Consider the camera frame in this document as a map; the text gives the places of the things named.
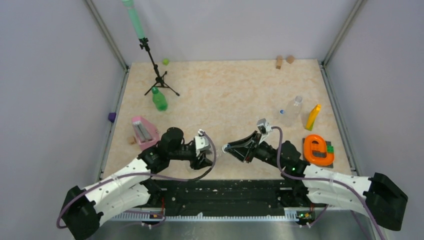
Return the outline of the clear plastic bottle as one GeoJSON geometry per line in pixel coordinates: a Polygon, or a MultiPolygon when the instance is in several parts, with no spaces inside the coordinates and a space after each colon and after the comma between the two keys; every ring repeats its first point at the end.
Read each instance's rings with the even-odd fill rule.
{"type": "Polygon", "coordinates": [[[300,95],[297,95],[294,99],[290,100],[286,107],[283,109],[285,111],[282,115],[283,124],[286,127],[290,127],[297,117],[300,115],[300,112],[303,107],[303,98],[300,95]]]}

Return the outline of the clear bottle blue-white cap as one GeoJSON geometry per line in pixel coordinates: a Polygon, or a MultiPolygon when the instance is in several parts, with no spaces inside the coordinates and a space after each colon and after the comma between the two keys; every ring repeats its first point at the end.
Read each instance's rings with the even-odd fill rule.
{"type": "MultiPolygon", "coordinates": [[[[226,152],[225,152],[226,147],[227,147],[227,144],[224,144],[220,148],[216,148],[216,151],[213,151],[212,147],[210,148],[210,151],[212,151],[212,153],[213,153],[213,161],[214,161],[214,158],[216,158],[215,162],[217,163],[217,161],[219,159],[221,159],[224,154],[226,154],[226,152]]],[[[210,167],[205,167],[205,168],[200,169],[200,170],[208,170],[210,167]]],[[[190,161],[188,161],[188,163],[184,165],[184,168],[189,173],[194,173],[195,171],[198,171],[198,170],[193,170],[193,169],[190,168],[190,161]]]]}

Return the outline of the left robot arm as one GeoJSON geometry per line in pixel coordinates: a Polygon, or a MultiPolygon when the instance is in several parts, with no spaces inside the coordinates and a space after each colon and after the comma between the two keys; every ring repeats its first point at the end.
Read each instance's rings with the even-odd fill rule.
{"type": "Polygon", "coordinates": [[[205,131],[199,130],[185,142],[180,128],[170,127],[153,146],[143,150],[125,167],[92,185],[68,190],[56,228],[68,229],[76,240],[91,237],[104,223],[131,208],[160,202],[160,188],[154,178],[185,182],[184,178],[161,175],[171,160],[188,161],[191,168],[208,168],[198,181],[212,171],[217,162],[217,149],[205,131]]]}

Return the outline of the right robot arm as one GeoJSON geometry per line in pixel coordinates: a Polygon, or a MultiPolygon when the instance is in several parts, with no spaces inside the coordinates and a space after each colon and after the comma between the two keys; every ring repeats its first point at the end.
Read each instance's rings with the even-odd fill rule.
{"type": "Polygon", "coordinates": [[[328,170],[302,160],[288,140],[272,147],[258,131],[225,144],[222,150],[241,162],[258,159],[283,170],[281,176],[293,185],[293,200],[299,206],[332,205],[370,217],[388,230],[402,228],[408,196],[385,174],[369,177],[328,170]]]}

